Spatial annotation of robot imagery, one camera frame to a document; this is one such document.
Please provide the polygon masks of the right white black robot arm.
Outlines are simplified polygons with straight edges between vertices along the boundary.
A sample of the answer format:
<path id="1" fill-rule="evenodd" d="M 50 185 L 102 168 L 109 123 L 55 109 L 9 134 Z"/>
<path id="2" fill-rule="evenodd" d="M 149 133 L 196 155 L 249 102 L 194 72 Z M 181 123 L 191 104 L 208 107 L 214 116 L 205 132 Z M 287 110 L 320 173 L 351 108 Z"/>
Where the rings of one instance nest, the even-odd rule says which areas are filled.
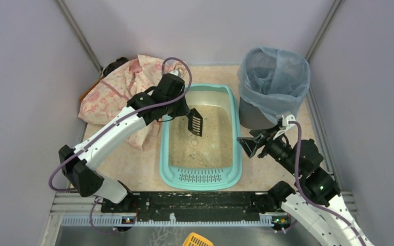
<path id="1" fill-rule="evenodd" d="M 320 245 L 372 245 L 350 213 L 334 178 L 321 168 L 323 156 L 312 139 L 301 138 L 302 128 L 296 121 L 298 141 L 289 144 L 283 128 L 252 130 L 250 137 L 239 137 L 249 158 L 260 150 L 258 158 L 272 157 L 294 178 L 294 185 L 280 181 L 264 195 L 252 195 L 252 208 L 259 213 L 286 212 L 300 223 Z"/>

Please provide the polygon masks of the black slotted litter scoop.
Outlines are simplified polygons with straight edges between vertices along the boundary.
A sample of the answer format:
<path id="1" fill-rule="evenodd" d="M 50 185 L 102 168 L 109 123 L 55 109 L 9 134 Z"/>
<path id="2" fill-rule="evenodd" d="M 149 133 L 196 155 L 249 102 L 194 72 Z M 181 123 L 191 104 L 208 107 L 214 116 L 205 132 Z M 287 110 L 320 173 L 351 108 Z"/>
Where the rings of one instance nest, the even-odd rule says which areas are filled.
<path id="1" fill-rule="evenodd" d="M 196 108 L 190 110 L 186 115 L 188 119 L 187 129 L 193 135 L 202 137 L 203 135 L 203 118 Z"/>

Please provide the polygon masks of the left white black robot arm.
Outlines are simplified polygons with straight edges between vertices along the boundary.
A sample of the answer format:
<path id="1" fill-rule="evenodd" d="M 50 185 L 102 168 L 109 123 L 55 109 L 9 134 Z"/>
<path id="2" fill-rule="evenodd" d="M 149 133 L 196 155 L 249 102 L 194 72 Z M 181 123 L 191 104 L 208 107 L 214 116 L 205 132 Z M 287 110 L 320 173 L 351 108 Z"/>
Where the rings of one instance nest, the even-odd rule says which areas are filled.
<path id="1" fill-rule="evenodd" d="M 164 74 L 157 86 L 136 94 L 113 120 L 86 141 L 72 148 L 62 146 L 58 151 L 59 168 L 79 195 L 120 203 L 131 194 L 121 182 L 98 172 L 98 167 L 114 149 L 152 122 L 165 115 L 187 115 L 184 94 L 188 89 L 178 70 Z"/>

